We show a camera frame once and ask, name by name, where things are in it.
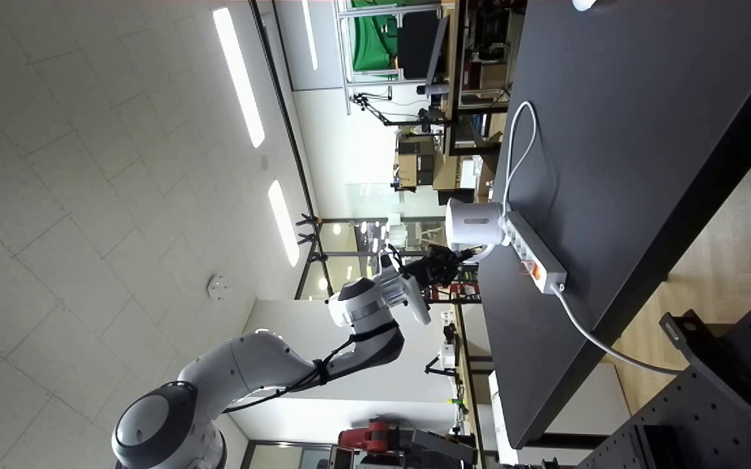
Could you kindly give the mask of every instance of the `red object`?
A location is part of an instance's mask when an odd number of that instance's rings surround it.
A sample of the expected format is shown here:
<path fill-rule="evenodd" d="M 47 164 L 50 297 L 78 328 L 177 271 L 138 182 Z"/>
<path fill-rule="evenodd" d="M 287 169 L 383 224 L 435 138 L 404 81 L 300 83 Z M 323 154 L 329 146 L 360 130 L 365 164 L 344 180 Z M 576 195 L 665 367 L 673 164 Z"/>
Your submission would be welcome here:
<path fill-rule="evenodd" d="M 370 422 L 368 427 L 352 427 L 339 435 L 339 448 L 344 451 L 368 451 L 368 453 L 389 453 L 391 433 L 396 433 L 389 422 Z"/>

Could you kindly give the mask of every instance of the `ceiling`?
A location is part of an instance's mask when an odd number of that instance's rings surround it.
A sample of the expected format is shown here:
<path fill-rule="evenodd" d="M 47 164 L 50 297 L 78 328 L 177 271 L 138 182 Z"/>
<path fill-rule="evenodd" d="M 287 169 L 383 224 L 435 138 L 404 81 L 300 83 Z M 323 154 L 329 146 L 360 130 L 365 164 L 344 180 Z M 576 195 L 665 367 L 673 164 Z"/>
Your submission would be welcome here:
<path fill-rule="evenodd" d="M 229 5 L 261 149 L 209 3 L 0 0 L 0 469 L 107 466 L 133 396 L 240 334 L 256 297 L 295 294 L 305 253 L 292 268 L 269 185 L 308 208 L 253 16 Z"/>

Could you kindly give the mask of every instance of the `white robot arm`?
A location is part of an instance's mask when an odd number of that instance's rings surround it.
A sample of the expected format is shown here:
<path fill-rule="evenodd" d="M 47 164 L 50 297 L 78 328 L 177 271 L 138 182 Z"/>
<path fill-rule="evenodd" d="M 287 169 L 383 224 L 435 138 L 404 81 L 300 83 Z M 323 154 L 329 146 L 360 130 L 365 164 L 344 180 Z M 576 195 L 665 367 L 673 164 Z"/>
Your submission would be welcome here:
<path fill-rule="evenodd" d="M 232 401 L 266 386 L 282 388 L 274 393 L 282 396 L 394 362 L 404 336 L 389 307 L 404 302 L 428 323 L 422 287 L 451 281 L 467 255 L 438 248 L 407 268 L 399 255 L 386 258 L 389 266 L 373 281 L 360 279 L 331 297 L 331 318 L 349 328 L 349 341 L 326 360 L 305 362 L 279 336 L 258 331 L 211 349 L 177 380 L 133 401 L 112 433 L 117 469 L 224 469 L 227 446 L 214 419 L 232 412 Z"/>

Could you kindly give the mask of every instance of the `black tabletop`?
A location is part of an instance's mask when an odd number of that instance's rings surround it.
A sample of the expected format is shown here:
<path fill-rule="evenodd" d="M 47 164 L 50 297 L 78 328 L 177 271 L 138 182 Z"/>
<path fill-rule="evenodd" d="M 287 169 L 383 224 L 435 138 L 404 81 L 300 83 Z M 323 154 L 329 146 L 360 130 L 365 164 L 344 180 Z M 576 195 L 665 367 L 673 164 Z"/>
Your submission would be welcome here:
<path fill-rule="evenodd" d="M 535 0 L 511 109 L 540 138 L 508 201 L 568 268 L 568 300 L 613 341 L 751 167 L 751 3 Z M 522 120 L 514 154 L 527 143 Z M 503 188 L 503 146 L 495 198 Z M 597 349 L 495 248 L 480 292 L 511 446 L 537 438 Z"/>

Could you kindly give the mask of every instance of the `power strip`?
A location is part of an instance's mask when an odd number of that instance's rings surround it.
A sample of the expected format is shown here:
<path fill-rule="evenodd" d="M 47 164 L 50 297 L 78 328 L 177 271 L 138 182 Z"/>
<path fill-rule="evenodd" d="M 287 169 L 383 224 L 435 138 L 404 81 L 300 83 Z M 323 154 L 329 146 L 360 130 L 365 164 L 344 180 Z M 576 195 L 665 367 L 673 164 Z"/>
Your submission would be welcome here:
<path fill-rule="evenodd" d="M 501 232 L 506 245 L 519 255 L 537 292 L 555 294 L 563 292 L 566 271 L 550 248 L 537 237 L 524 216 L 508 211 L 501 216 Z"/>

